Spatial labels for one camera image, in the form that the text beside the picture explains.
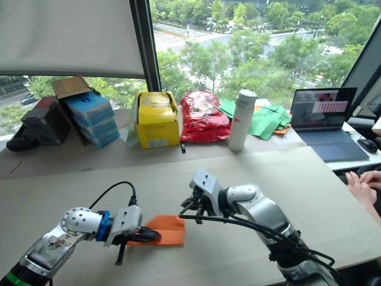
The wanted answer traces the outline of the person's left hand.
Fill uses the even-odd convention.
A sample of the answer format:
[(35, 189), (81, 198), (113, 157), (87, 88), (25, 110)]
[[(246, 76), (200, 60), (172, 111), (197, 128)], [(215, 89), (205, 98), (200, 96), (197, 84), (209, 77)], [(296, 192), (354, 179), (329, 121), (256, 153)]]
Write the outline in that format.
[(346, 172), (347, 187), (352, 195), (364, 206), (373, 207), (377, 200), (376, 190), (367, 183), (361, 182), (360, 177), (354, 172)]

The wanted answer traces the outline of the person's right hand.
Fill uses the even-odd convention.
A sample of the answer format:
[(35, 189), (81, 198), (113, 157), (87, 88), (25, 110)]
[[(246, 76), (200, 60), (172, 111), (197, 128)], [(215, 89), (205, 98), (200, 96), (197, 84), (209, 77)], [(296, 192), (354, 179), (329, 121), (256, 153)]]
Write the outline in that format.
[(360, 181), (365, 182), (370, 188), (381, 189), (381, 171), (373, 170), (364, 172), (360, 176)]

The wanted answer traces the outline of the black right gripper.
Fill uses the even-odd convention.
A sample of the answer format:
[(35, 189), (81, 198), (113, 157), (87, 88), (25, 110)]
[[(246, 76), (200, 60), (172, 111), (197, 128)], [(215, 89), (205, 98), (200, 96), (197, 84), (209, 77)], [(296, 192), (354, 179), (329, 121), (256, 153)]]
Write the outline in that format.
[(192, 197), (182, 202), (181, 206), (185, 209), (196, 211), (197, 218), (195, 222), (197, 224), (203, 224), (202, 218), (205, 212), (208, 216), (215, 215), (211, 200), (205, 195), (205, 192), (197, 186), (193, 189)]

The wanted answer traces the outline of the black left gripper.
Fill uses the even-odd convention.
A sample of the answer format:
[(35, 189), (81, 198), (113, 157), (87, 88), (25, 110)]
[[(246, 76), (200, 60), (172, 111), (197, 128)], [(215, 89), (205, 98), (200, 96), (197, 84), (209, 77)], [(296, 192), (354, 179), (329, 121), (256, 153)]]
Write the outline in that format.
[(129, 241), (142, 243), (144, 241), (160, 240), (161, 238), (162, 238), (162, 235), (158, 231), (146, 226), (142, 226), (134, 233), (130, 233), (130, 234), (121, 233), (116, 235), (114, 237), (114, 245), (119, 245), (120, 248), (118, 251), (118, 257), (115, 264), (116, 265), (123, 264), (123, 256), (124, 256), (126, 244)]

